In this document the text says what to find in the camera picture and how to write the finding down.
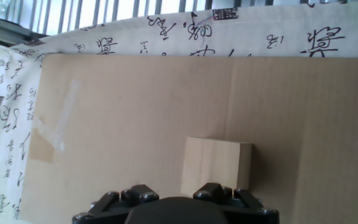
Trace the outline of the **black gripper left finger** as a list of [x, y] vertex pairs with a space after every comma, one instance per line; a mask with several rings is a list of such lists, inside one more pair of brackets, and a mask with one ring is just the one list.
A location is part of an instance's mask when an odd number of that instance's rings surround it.
[[120, 192], [109, 191], [93, 202], [87, 212], [74, 215], [71, 221], [72, 224], [124, 224], [136, 206], [158, 199], [159, 195], [145, 184]]

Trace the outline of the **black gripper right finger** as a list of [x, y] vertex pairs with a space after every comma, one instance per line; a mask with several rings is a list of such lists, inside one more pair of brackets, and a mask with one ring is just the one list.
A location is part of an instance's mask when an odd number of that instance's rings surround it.
[[278, 210], [265, 207], [245, 189], [208, 182], [193, 194], [193, 199], [216, 205], [228, 223], [280, 223]]

